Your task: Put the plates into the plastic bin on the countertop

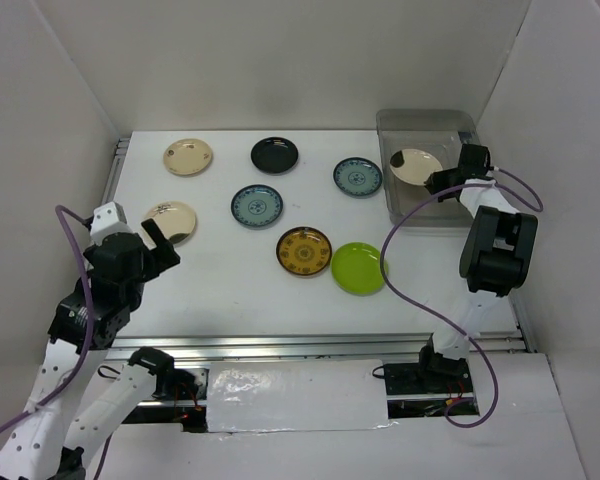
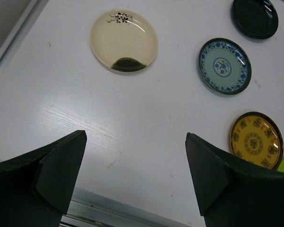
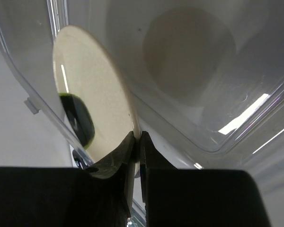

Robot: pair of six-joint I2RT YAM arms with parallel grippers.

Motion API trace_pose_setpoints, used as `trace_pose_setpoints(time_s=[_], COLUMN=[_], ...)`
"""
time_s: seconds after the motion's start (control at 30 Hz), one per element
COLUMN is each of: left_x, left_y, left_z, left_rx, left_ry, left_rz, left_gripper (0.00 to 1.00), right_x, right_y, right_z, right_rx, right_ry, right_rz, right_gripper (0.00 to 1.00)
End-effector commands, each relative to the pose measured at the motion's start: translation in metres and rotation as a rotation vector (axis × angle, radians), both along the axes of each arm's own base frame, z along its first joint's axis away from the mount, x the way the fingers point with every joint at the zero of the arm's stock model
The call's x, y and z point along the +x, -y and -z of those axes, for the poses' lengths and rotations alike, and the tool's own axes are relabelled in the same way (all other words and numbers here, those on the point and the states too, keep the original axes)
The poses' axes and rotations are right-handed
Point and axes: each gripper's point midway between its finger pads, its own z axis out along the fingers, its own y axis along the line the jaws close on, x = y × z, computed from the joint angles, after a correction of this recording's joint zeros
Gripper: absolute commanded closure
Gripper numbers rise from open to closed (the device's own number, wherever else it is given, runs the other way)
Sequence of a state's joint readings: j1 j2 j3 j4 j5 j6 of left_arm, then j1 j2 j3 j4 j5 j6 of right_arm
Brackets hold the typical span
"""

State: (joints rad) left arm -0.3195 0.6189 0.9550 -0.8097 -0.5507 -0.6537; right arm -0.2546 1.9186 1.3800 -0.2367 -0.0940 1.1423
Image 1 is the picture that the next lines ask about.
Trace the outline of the cream plate with black blotch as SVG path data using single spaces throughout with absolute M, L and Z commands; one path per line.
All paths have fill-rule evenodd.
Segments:
M 434 155 L 414 148 L 402 149 L 393 154 L 389 165 L 398 180 L 413 186 L 424 186 L 432 174 L 443 170 Z

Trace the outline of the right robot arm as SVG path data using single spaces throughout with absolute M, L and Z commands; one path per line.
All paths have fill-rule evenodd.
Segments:
M 487 147 L 465 144 L 455 168 L 435 172 L 425 188 L 444 202 L 455 200 L 471 215 L 472 224 L 459 260 L 459 275 L 469 297 L 431 335 L 415 368 L 418 385 L 440 390 L 450 377 L 464 372 L 470 340 L 478 334 L 489 311 L 527 277 L 538 219 L 520 212 L 500 192 Z

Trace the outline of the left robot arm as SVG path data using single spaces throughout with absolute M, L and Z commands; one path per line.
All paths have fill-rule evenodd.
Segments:
M 152 248 L 118 217 L 97 213 L 83 224 L 92 239 L 86 250 L 66 233 L 79 278 L 56 307 L 26 406 L 0 427 L 9 435 L 0 450 L 0 479 L 85 478 L 94 455 L 141 401 L 167 398 L 177 387 L 173 357 L 142 347 L 100 397 L 79 408 L 116 335 L 140 307 L 145 284 L 180 262 L 153 220 L 142 223 Z

